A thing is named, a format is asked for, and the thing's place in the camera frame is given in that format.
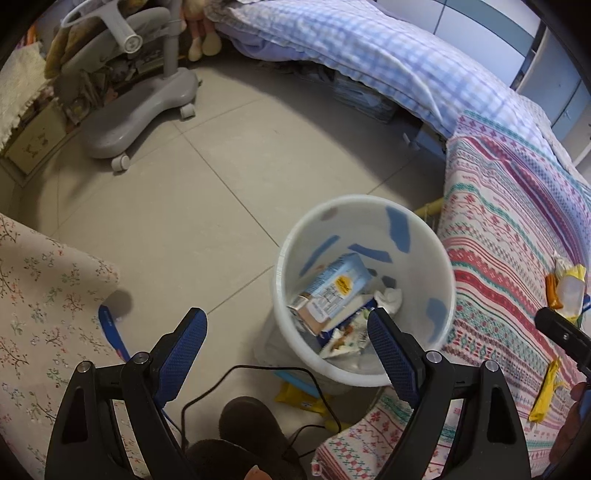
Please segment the blue checkered duvet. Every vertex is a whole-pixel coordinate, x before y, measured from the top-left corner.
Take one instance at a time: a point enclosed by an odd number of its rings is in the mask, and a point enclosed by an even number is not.
[[[445,41],[384,15],[371,2],[210,0],[207,16],[364,83],[446,138],[461,113],[471,110],[554,158],[547,132],[542,134],[520,95]]]

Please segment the caster wheel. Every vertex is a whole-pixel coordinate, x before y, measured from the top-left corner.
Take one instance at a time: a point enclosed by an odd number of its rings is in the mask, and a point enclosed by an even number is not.
[[[181,119],[183,120],[195,116],[195,106],[192,103],[183,105],[179,110],[181,112]]]
[[[113,160],[111,160],[111,168],[113,171],[125,171],[130,165],[131,162],[125,152],[121,155],[117,155]]]

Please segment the tile floor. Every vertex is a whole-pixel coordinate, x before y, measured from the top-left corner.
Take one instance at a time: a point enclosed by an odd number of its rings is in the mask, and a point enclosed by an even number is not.
[[[120,175],[88,158],[74,137],[27,184],[19,218],[119,265],[121,285],[108,304],[130,352],[151,349],[189,307],[207,312],[207,341],[167,407],[177,420],[230,366],[253,361],[279,245],[306,211],[346,193],[416,208],[443,191],[440,163],[406,149],[396,125],[337,103],[322,86],[230,52],[196,72],[203,84],[195,118],[158,117]],[[267,372],[236,372],[190,412],[189,438],[216,436],[221,408],[241,394],[268,403],[286,433],[319,420],[274,404],[279,384]],[[343,419],[357,421],[374,393],[344,395]],[[323,438],[308,432],[296,447]]]

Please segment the stuffed toy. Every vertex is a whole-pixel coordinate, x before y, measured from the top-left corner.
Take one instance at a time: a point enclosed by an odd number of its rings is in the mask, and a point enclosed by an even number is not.
[[[222,40],[213,22],[205,16],[203,9],[207,0],[183,0],[183,30],[189,27],[193,41],[187,58],[198,61],[203,55],[217,55],[222,49]]]

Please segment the blue gripper pad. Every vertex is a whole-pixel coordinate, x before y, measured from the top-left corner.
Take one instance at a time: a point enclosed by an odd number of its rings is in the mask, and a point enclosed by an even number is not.
[[[206,334],[207,316],[203,310],[193,308],[185,315],[174,333],[163,337],[164,339],[171,335],[174,344],[170,347],[170,353],[157,374],[158,390],[154,395],[154,402],[160,408],[177,398]]]
[[[385,322],[389,322],[391,325],[388,327]],[[420,375],[417,375],[417,371],[413,367],[413,362],[405,354],[402,346],[394,339],[394,335],[398,333],[400,336],[402,332],[394,325],[394,322],[383,309],[374,309],[369,314],[368,318],[368,334],[372,345],[376,353],[378,354],[379,360],[382,362],[384,370],[388,374],[388,378],[396,390],[398,398],[408,402],[411,408],[416,408],[420,401],[419,395],[419,379]]]

